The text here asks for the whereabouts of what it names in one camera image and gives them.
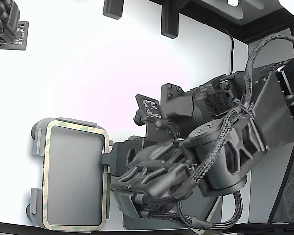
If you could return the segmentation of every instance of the white table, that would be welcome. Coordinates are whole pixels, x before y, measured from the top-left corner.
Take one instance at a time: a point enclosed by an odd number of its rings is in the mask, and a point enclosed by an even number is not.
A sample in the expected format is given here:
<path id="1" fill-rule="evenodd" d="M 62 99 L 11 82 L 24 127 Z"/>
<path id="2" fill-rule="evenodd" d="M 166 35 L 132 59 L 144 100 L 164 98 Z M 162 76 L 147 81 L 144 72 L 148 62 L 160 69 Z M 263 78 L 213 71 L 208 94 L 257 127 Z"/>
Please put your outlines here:
<path id="1" fill-rule="evenodd" d="M 227 35 L 180 16 L 180 35 L 160 34 L 161 7 L 126 0 L 123 17 L 103 16 L 103 0 L 17 0 L 29 21 L 27 51 L 0 51 L 0 222 L 33 225 L 25 208 L 41 187 L 43 159 L 32 156 L 32 126 L 45 117 L 96 122 L 111 139 L 143 135 L 136 94 L 160 99 L 161 85 L 184 90 L 229 72 Z M 236 41 L 234 70 L 247 45 Z M 110 203 L 106 230 L 121 230 Z"/>

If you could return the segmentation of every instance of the wall mount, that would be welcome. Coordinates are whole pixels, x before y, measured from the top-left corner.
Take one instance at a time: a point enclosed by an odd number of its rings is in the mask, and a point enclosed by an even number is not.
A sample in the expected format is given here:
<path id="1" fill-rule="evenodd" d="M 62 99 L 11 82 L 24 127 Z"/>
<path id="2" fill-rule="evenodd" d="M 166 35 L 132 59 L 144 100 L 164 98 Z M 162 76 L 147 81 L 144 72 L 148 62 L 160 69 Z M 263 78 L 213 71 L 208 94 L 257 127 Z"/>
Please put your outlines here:
<path id="1" fill-rule="evenodd" d="M 206 24 L 223 33 L 227 31 L 244 43 L 252 43 L 271 33 L 294 26 L 294 16 L 284 8 L 238 25 L 229 19 L 199 5 L 195 0 L 149 0 L 162 6 L 161 34 L 176 38 L 179 29 L 179 13 Z M 105 0 L 103 14 L 119 19 L 123 14 L 124 0 Z"/>
<path id="2" fill-rule="evenodd" d="M 164 0 L 161 13 L 161 34 L 176 38 L 179 31 L 179 12 L 190 0 Z M 123 15 L 124 0 L 105 0 L 103 14 L 113 19 Z"/>

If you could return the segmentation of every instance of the shelf bracket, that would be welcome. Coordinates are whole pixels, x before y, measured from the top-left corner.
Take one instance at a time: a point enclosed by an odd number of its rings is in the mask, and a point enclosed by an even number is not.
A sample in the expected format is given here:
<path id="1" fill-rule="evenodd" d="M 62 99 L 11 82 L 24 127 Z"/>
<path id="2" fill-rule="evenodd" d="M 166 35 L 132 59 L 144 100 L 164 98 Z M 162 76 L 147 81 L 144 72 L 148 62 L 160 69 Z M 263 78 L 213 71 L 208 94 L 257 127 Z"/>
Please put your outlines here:
<path id="1" fill-rule="evenodd" d="M 164 0 L 161 14 L 161 34 L 176 38 L 179 28 L 179 12 L 190 0 Z"/>
<path id="2" fill-rule="evenodd" d="M 124 0 L 104 0 L 103 14 L 113 19 L 121 18 Z"/>

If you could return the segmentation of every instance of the gray pad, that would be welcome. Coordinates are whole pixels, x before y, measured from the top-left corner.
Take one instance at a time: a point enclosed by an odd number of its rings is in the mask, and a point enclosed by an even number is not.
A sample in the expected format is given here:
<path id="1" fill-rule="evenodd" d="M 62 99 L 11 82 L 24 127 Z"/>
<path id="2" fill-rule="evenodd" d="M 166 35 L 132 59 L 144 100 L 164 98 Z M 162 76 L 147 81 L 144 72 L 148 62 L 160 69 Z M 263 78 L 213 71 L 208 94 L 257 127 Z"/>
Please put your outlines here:
<path id="1" fill-rule="evenodd" d="M 102 135 L 59 126 L 51 131 L 48 223 L 93 226 L 102 222 Z"/>

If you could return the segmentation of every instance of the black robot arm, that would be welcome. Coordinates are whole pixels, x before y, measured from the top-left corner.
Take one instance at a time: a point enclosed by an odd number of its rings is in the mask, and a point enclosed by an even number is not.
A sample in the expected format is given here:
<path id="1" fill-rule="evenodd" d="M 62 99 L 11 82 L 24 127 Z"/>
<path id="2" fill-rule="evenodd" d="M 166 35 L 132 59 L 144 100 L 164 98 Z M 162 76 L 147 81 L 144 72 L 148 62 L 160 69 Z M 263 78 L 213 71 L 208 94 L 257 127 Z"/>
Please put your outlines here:
<path id="1" fill-rule="evenodd" d="M 239 220 L 239 190 L 247 173 L 268 151 L 294 141 L 294 59 L 252 69 L 259 50 L 281 38 L 294 42 L 281 33 L 266 37 L 251 53 L 245 72 L 214 78 L 188 92 L 165 84 L 161 104 L 136 96 L 134 121 L 147 125 L 146 137 L 116 143 L 104 163 L 119 176 L 111 190 L 124 214 L 215 230 Z M 204 197 L 233 194 L 233 217 L 210 223 L 183 215 L 181 201 L 197 186 Z M 170 212 L 174 206 L 177 213 Z"/>
<path id="2" fill-rule="evenodd" d="M 14 1 L 0 0 L 0 44 L 15 40 L 20 11 Z"/>

